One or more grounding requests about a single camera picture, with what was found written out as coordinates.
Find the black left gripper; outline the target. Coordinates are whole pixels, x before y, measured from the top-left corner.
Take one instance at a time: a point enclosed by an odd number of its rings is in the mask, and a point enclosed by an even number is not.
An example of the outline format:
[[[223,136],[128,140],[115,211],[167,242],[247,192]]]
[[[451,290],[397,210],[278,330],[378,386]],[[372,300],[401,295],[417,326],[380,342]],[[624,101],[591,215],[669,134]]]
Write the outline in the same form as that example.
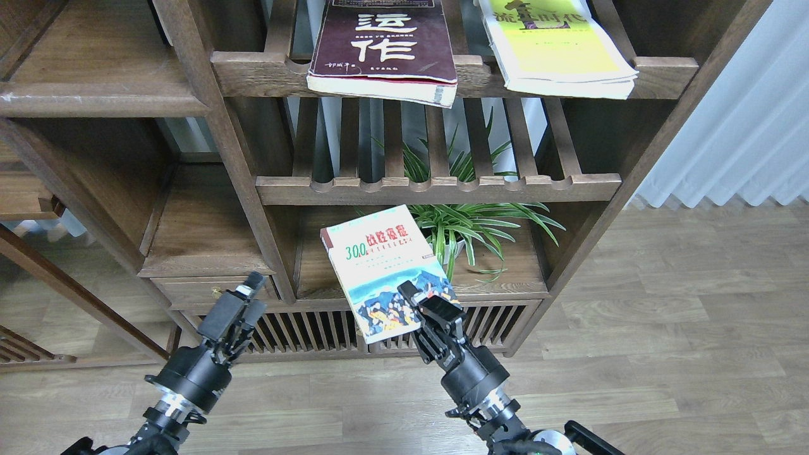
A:
[[[234,290],[222,294],[197,329],[215,345],[224,345],[224,363],[218,363],[207,346],[182,346],[158,375],[146,375],[145,380],[182,395],[202,413],[210,413],[231,382],[232,363],[250,346],[257,320],[265,313],[266,303],[255,299],[265,282],[262,274],[250,273]]]

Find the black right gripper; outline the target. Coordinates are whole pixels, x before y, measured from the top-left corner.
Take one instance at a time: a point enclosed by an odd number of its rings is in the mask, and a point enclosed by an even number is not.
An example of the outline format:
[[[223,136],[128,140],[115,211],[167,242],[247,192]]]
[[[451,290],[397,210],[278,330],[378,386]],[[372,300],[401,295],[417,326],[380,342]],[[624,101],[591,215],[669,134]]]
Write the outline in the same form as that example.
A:
[[[508,371],[485,346],[465,344],[465,311],[441,296],[428,296],[411,281],[397,287],[423,322],[413,332],[424,363],[436,361],[441,385],[456,403],[449,418],[511,418],[511,398],[503,391]]]

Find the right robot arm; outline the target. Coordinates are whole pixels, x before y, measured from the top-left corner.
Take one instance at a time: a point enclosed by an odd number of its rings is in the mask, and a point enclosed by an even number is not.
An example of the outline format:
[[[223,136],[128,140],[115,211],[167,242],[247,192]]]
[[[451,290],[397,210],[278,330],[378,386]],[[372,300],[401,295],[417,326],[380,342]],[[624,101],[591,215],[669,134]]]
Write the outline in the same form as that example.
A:
[[[414,332],[423,362],[435,361],[444,372],[441,385],[456,404],[445,414],[465,421],[490,454],[575,454],[575,446],[592,454],[621,453],[574,420],[563,432],[526,428],[516,414],[520,404],[503,389],[508,371],[486,346],[469,342],[463,328],[465,311],[410,281],[398,290],[423,319],[422,328]]]

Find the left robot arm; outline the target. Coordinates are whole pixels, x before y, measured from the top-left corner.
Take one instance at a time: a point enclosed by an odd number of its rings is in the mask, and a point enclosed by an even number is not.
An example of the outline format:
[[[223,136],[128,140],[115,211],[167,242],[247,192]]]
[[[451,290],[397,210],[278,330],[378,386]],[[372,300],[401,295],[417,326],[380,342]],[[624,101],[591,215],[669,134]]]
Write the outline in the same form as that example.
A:
[[[176,454],[190,434],[188,424],[204,424],[231,383],[230,369],[265,313],[266,304],[255,299],[265,282],[265,276],[253,271],[234,290],[225,291],[197,329],[202,342],[196,348],[178,348],[158,375],[145,376],[162,397],[145,411],[145,423],[129,442],[94,449],[92,439],[83,437],[64,453]]]

